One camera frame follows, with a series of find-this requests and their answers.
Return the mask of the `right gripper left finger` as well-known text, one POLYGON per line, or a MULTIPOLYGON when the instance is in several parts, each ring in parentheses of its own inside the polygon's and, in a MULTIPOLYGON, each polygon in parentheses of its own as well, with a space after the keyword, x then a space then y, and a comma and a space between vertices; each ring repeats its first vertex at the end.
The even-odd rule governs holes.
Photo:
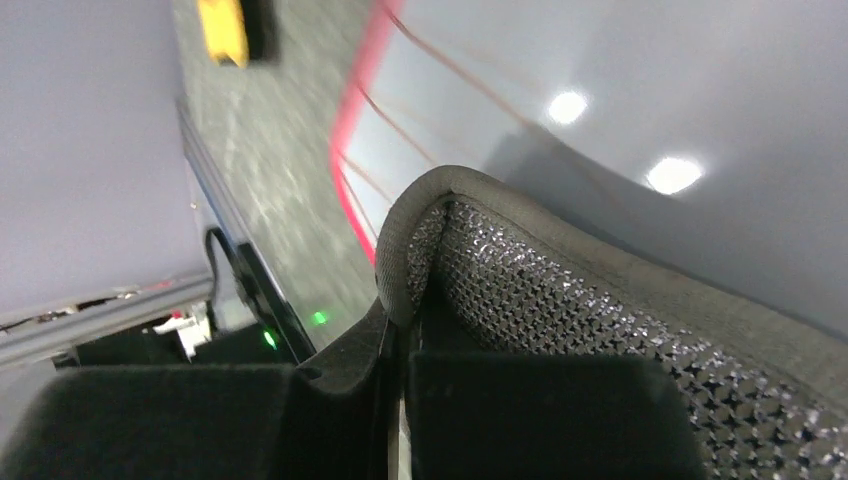
POLYGON ((5 479, 372 479, 383 307, 299 366, 72 369, 26 411, 5 479))

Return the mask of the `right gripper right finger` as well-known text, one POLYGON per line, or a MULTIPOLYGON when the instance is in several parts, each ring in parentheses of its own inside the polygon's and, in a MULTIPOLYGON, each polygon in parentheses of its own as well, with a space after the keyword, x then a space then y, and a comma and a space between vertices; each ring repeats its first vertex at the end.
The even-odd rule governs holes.
POLYGON ((676 383, 635 356, 543 355, 528 346, 575 302, 547 284, 463 288, 457 303, 400 290, 415 479, 702 479, 676 383))

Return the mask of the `red framed whiteboard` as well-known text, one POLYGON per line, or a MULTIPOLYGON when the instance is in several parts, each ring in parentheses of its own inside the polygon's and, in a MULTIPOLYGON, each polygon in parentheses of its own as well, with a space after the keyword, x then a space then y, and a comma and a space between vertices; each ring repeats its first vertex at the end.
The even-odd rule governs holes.
POLYGON ((330 140, 367 257, 448 164, 847 331, 843 1, 377 1, 330 140))

